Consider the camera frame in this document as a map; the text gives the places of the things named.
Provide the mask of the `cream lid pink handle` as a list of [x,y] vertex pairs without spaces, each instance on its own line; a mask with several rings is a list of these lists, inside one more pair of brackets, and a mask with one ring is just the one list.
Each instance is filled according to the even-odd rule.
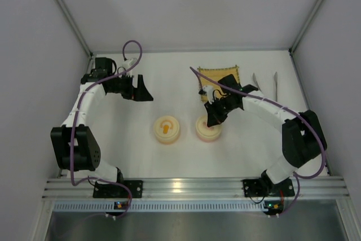
[[206,115],[200,116],[197,119],[196,125],[195,125],[196,134],[202,134],[202,135],[207,135],[207,136],[213,136],[213,135],[218,135],[218,134],[221,135],[222,125],[216,125],[216,126],[209,128],[209,127],[207,127],[206,122],[207,122]]

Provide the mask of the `cream lid orange handle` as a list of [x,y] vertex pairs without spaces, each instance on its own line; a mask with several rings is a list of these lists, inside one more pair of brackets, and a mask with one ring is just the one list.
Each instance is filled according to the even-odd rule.
[[155,130],[163,129],[163,133],[166,134],[170,129],[181,129],[179,121],[173,116],[159,117],[153,124],[153,132]]

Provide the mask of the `metal tongs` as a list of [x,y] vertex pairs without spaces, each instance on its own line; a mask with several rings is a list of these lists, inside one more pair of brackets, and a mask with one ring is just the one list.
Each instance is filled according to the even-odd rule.
[[255,84],[256,88],[260,91],[268,92],[272,89],[273,99],[274,101],[279,101],[279,80],[278,80],[278,73],[275,72],[272,76],[272,81],[261,81],[261,84],[258,82],[258,78],[255,73],[252,73],[252,82]]

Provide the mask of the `pink lunch bowl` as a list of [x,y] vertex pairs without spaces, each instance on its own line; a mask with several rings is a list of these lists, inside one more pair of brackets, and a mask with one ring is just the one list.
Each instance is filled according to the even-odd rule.
[[203,141],[203,142],[214,142],[216,141],[219,137],[220,134],[218,135],[213,135],[213,136],[207,136],[207,135],[202,135],[202,134],[197,134],[197,137]]

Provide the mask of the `orange lunch bowl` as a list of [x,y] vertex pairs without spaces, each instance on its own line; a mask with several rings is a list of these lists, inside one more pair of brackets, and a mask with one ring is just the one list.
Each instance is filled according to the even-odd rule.
[[154,131],[156,140],[162,144],[173,144],[178,140],[180,134],[180,129],[170,129],[166,134],[163,133],[163,129]]

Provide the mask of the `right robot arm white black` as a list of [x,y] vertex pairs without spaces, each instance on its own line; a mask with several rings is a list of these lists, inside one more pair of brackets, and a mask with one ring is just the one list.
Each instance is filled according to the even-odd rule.
[[207,127],[222,124],[230,112],[241,109],[256,115],[281,134],[280,157],[259,178],[244,181],[248,187],[246,196],[269,196],[278,192],[291,175],[317,156],[321,157],[320,167],[324,168],[327,142],[314,111],[297,113],[265,98],[253,85],[241,86],[234,75],[221,78],[216,85],[222,90],[219,98],[215,96],[212,85],[204,85],[199,91],[207,98]]

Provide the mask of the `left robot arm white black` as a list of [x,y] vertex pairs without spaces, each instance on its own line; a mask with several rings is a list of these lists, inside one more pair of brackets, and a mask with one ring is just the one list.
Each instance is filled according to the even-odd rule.
[[50,137],[56,162],[60,169],[69,171],[73,186],[81,183],[75,179],[75,173],[85,171],[89,174],[85,179],[93,184],[95,191],[112,189],[131,197],[121,170],[102,159],[90,126],[107,94],[119,94],[136,102],[153,101],[142,75],[138,75],[137,85],[133,85],[131,72],[139,62],[140,58],[125,59],[117,66],[111,58],[96,58],[95,67],[81,78],[78,97],[68,117],[60,126],[52,128]]

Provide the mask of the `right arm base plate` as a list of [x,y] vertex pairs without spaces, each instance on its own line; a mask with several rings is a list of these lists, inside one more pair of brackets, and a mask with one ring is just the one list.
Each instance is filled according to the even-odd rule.
[[242,180],[244,195],[246,198],[262,198],[262,197],[293,197],[295,191],[290,178],[278,183],[265,181],[261,178]]

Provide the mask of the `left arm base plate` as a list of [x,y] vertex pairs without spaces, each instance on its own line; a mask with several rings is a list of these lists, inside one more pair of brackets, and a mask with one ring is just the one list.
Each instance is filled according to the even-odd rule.
[[[123,185],[129,189],[132,194],[132,198],[139,199],[142,197],[142,180],[125,180]],[[129,192],[125,188],[120,187],[119,185],[101,184],[95,182],[93,189],[93,198],[96,199],[126,198],[129,195]]]

